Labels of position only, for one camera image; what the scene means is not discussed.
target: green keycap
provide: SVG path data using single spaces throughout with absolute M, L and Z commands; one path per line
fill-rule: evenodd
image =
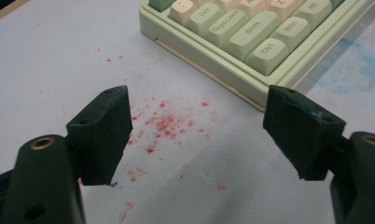
M 330 0 L 330 3 L 332 4 L 333 11 L 343 3 L 344 0 Z
M 310 33 L 310 24 L 306 20 L 291 17 L 284 21 L 270 37 L 283 41 L 291 53 Z
M 149 6 L 155 8 L 158 12 L 162 12 L 170 7 L 175 0 L 149 0 Z
M 332 13 L 332 5 L 329 0 L 308 0 L 293 16 L 306 20 L 313 31 L 330 13 Z
M 223 50 L 243 61 L 280 24 L 275 12 L 261 11 L 226 42 Z
M 212 2 L 204 4 L 190 15 L 186 27 L 196 35 L 202 35 L 225 13 Z
M 226 41 L 247 22 L 248 17 L 245 13 L 238 9 L 233 9 L 211 25 L 202 37 L 215 46 L 222 48 Z
M 288 55 L 286 45 L 282 41 L 269 38 L 254 49 L 244 62 L 267 77 Z

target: blue stain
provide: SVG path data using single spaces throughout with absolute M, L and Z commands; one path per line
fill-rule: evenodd
M 347 50 L 345 58 L 348 64 L 334 63 L 327 70 L 328 63 L 321 63 L 320 70 L 326 71 L 325 75 L 317 81 L 317 85 L 340 94 L 370 91 L 375 88 L 375 54 L 365 49 L 360 43 L 350 39 L 342 39 L 333 49 Z

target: white surface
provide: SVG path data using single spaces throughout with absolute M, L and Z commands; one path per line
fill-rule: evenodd
M 88 223 L 334 223 L 332 176 L 299 180 L 261 112 L 140 34 L 139 4 L 32 0 L 0 20 L 0 174 L 26 141 L 66 135 L 99 92 L 127 85 L 132 143 L 117 185 L 82 188 Z M 375 8 L 298 91 L 346 120 L 346 137 L 375 133 Z M 162 116 L 174 137 L 146 124 Z

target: keyboard frame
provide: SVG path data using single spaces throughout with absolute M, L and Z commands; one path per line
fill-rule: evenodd
M 270 85 L 295 89 L 375 4 L 345 0 L 268 77 L 148 5 L 139 7 L 141 33 L 194 66 L 248 104 L 264 111 Z

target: green keyboard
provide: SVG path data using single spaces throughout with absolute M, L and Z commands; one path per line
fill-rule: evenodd
M 141 32 L 264 110 L 295 88 L 375 0 L 145 0 Z

